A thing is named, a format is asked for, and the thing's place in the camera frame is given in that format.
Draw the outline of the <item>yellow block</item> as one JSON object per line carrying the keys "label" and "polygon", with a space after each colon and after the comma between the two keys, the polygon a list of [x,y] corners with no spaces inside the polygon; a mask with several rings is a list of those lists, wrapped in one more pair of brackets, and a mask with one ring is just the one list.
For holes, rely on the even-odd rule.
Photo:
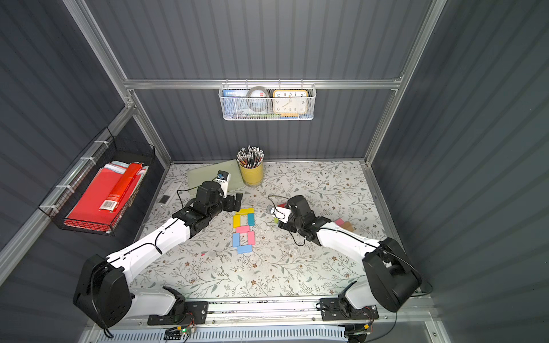
{"label": "yellow block", "polygon": [[254,214],[254,208],[243,208],[237,212],[238,215]]}
{"label": "yellow block", "polygon": [[241,227],[241,216],[239,214],[236,214],[233,217],[233,227],[234,228]]}

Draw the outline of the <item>teal block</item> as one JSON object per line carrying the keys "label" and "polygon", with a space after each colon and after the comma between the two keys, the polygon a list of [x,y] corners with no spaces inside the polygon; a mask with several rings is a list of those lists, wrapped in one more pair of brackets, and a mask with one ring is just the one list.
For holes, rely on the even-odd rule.
{"label": "teal block", "polygon": [[254,213],[247,215],[247,225],[250,227],[255,226],[255,215]]}

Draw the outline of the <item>light blue block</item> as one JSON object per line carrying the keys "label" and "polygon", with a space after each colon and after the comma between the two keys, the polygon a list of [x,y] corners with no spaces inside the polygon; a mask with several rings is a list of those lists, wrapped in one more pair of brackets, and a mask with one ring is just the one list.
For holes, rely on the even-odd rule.
{"label": "light blue block", "polygon": [[240,234],[234,233],[232,235],[232,246],[233,247],[239,247],[240,246]]}
{"label": "light blue block", "polygon": [[247,254],[253,252],[253,246],[252,245],[243,245],[237,247],[237,253],[238,254]]}

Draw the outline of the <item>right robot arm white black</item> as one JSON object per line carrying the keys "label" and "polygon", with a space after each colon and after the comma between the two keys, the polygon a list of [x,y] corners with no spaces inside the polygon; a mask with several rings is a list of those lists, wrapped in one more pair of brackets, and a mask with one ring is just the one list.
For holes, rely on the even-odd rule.
{"label": "right robot arm white black", "polygon": [[367,280],[353,282],[339,295],[340,311],[346,314],[375,305],[396,313],[423,284],[422,275],[396,240],[368,239],[346,230],[317,216],[302,195],[287,199],[283,206],[271,204],[267,213],[276,218],[280,229],[363,265]]}

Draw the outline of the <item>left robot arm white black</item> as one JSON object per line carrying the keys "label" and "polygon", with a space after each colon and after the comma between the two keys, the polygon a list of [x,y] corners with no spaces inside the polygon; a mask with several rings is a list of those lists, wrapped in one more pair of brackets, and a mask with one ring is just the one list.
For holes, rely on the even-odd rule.
{"label": "left robot arm white black", "polygon": [[145,315],[180,320],[185,298],[177,290],[131,290],[130,284],[150,264],[208,227],[221,212],[240,211],[243,195],[230,195],[227,187],[221,179],[203,182],[195,197],[152,233],[107,257],[95,254],[88,258],[74,292],[74,305],[103,330]]}

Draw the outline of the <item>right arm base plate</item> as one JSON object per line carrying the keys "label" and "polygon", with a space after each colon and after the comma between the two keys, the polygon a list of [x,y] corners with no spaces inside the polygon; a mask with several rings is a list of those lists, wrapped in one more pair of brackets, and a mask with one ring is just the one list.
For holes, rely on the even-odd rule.
{"label": "right arm base plate", "polygon": [[363,320],[371,322],[379,319],[376,306],[354,308],[349,301],[339,297],[321,298],[316,304],[323,321]]}

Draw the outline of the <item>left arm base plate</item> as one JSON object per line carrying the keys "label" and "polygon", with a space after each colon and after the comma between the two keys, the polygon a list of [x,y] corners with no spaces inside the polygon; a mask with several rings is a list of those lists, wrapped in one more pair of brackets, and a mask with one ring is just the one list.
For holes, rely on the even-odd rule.
{"label": "left arm base plate", "polygon": [[166,315],[150,315],[147,324],[149,326],[204,324],[208,307],[209,303],[205,301],[177,302]]}

